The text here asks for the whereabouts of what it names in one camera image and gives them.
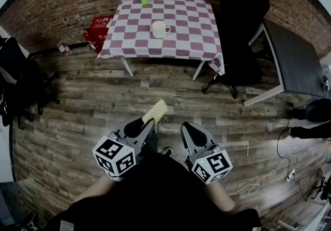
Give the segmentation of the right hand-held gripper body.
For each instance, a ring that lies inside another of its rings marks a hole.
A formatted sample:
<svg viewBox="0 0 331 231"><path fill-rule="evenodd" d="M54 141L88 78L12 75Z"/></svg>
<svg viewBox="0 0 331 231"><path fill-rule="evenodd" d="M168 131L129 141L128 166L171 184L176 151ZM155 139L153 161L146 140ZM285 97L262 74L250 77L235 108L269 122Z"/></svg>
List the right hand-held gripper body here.
<svg viewBox="0 0 331 231"><path fill-rule="evenodd" d="M223 178L232 169L226 150L218 144L188 156L188 160L192 163L191 171L205 184Z"/></svg>

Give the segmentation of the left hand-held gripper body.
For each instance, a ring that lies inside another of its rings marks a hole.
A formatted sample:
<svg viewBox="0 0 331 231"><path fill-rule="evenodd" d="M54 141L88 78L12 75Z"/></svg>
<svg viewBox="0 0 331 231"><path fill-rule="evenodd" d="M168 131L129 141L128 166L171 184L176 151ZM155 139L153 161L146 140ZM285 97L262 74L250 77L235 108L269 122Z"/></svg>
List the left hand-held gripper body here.
<svg viewBox="0 0 331 231"><path fill-rule="evenodd" d="M125 136L121 138L112 132L109 136L103 136L93 148L93 154L97 164L109 177L120 181L123 175L143 159L140 156L145 145L145 135L135 138Z"/></svg>

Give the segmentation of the yellow sponge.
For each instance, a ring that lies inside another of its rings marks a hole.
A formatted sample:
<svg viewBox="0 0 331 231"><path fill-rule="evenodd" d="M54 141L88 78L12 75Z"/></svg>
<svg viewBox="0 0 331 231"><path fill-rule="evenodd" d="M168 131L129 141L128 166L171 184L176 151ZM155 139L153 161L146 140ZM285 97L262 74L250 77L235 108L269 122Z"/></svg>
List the yellow sponge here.
<svg viewBox="0 0 331 231"><path fill-rule="evenodd" d="M160 99L143 117L142 121L146 124L149 120L154 119L157 124L163 115L167 112L168 106L163 99Z"/></svg>

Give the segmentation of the white mug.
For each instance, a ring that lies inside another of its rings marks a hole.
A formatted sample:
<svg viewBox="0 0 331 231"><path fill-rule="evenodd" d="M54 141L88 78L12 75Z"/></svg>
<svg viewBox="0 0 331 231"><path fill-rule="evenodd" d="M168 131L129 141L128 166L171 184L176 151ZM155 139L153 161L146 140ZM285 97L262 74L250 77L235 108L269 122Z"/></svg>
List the white mug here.
<svg viewBox="0 0 331 231"><path fill-rule="evenodd" d="M155 21L152 24L152 34L155 38L161 39L171 31L171 27L167 26L163 21Z"/></svg>

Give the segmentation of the person's left forearm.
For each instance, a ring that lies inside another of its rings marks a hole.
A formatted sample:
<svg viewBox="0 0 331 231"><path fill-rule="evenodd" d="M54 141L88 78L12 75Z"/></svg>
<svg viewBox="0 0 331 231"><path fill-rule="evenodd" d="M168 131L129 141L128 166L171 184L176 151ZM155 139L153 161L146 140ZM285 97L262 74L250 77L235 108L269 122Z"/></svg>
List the person's left forearm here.
<svg viewBox="0 0 331 231"><path fill-rule="evenodd" d="M98 180L96 180L90 187L84 192L78 195L74 202L78 202L87 197L103 196L110 192L112 187L116 184L111 177L107 174L103 174Z"/></svg>

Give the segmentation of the person's right forearm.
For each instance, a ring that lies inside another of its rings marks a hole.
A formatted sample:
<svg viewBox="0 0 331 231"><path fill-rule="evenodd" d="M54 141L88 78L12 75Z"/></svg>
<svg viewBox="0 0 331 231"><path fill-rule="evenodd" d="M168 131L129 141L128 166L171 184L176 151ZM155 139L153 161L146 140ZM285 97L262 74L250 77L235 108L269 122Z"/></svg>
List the person's right forearm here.
<svg viewBox="0 0 331 231"><path fill-rule="evenodd" d="M230 212L235 209L236 204L226 193L220 182L214 181L207 185L208 196L213 203L223 212Z"/></svg>

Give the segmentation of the person's black shirt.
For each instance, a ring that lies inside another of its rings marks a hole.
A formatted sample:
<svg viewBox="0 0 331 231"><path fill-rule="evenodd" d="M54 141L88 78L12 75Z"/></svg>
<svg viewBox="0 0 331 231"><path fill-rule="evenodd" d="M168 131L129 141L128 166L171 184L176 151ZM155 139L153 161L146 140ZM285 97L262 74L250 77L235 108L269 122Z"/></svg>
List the person's black shirt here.
<svg viewBox="0 0 331 231"><path fill-rule="evenodd" d="M255 209L221 211L207 185L174 159L149 156L103 196L74 202L51 219L45 231L254 231L262 227Z"/></svg>

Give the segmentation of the white-legged table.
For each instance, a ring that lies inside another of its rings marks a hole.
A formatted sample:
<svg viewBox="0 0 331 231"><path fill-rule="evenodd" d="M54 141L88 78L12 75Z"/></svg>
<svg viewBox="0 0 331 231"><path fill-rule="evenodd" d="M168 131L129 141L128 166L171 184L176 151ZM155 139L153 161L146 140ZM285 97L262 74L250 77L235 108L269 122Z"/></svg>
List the white-legged table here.
<svg viewBox="0 0 331 231"><path fill-rule="evenodd" d="M124 57L121 57L121 61L122 61L123 65L125 66L125 68L126 68L127 72L129 73L129 75L130 75L131 77L133 77L133 73L132 73L132 71L131 71L131 69L130 69L130 67L129 67L127 61L126 61L126 59L125 59ZM200 62L200 64L199 64L199 66L197 67L197 69L196 69L196 71L195 71L193 77L192 77L192 80L193 80L193 81L194 81L194 80L197 78L197 76L199 75L199 73L200 73L202 67L204 66L204 64L205 64L205 61L202 60L202 61Z"/></svg>

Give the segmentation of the red fire extinguisher box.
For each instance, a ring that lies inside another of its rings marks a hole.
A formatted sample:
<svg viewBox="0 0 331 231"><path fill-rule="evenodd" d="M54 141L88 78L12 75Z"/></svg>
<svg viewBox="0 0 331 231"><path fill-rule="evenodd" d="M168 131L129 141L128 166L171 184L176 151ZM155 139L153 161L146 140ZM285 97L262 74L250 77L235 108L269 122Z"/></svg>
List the red fire extinguisher box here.
<svg viewBox="0 0 331 231"><path fill-rule="evenodd" d="M108 24L113 20L114 16L95 17L88 30L92 37L92 44L97 54L100 53L104 41L106 40L108 33Z"/></svg>

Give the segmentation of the black metal bar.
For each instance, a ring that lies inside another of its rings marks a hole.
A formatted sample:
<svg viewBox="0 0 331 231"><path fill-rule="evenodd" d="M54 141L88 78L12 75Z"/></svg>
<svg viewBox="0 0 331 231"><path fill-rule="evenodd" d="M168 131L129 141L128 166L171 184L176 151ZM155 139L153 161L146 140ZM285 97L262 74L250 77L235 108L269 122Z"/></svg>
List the black metal bar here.
<svg viewBox="0 0 331 231"><path fill-rule="evenodd" d="M85 48L85 47L88 47L89 45L88 45L88 42L80 42L80 43L69 44L68 46L71 50L73 50L73 49L78 49L78 48ZM54 53L54 52L58 52L58 51L59 50L56 47L44 49L41 51L30 53L28 55L27 59L32 59L33 56L45 55L45 54Z"/></svg>

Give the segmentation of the pink white checkered tablecloth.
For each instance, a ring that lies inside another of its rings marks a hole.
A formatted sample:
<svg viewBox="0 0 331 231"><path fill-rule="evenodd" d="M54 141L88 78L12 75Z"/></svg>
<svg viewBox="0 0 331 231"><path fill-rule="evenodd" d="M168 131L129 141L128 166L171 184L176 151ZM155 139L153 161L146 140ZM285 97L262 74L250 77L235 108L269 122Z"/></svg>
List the pink white checkered tablecloth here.
<svg viewBox="0 0 331 231"><path fill-rule="evenodd" d="M171 31L157 39L152 24ZM224 64L212 6L204 0L121 0L98 58L179 58L204 60L219 75Z"/></svg>

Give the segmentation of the black chair with bags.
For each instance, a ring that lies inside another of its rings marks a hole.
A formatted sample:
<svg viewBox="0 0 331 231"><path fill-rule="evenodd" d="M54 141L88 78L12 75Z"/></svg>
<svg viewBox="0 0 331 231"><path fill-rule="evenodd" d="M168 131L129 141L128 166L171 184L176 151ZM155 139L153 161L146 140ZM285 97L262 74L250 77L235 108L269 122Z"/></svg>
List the black chair with bags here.
<svg viewBox="0 0 331 231"><path fill-rule="evenodd" d="M22 117L33 121L27 111L29 107L36 104L37 113L41 116L47 103L59 104L56 94L47 92L57 78L57 72L48 76L40 70L37 61L25 57L15 38L0 36L0 116L3 125L9 125L16 116L18 128L22 130Z"/></svg>

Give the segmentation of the black high-back office chair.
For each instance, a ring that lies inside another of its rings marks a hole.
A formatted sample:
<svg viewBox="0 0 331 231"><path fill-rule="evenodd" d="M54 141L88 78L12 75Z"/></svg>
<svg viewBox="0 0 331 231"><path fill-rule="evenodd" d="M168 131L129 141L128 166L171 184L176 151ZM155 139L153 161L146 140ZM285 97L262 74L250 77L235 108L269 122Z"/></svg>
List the black high-back office chair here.
<svg viewBox="0 0 331 231"><path fill-rule="evenodd" d="M237 98L238 86L254 85L261 80L261 70L249 41L269 8L269 0L220 0L220 15L216 22L224 74L211 80L202 90L204 94L209 93L213 84L221 83L230 86L232 97Z"/></svg>

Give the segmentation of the dark desk with white frame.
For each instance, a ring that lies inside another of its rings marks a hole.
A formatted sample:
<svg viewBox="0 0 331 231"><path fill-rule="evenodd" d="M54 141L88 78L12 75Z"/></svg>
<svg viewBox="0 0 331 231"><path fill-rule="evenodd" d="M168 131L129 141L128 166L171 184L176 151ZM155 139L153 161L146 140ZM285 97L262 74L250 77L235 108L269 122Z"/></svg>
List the dark desk with white frame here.
<svg viewBox="0 0 331 231"><path fill-rule="evenodd" d="M252 45L262 32L266 34L274 58L279 85L244 101L243 105L251 106L282 92L322 98L325 95L323 73L314 46L268 19L263 20L256 34L249 41L249 45Z"/></svg>

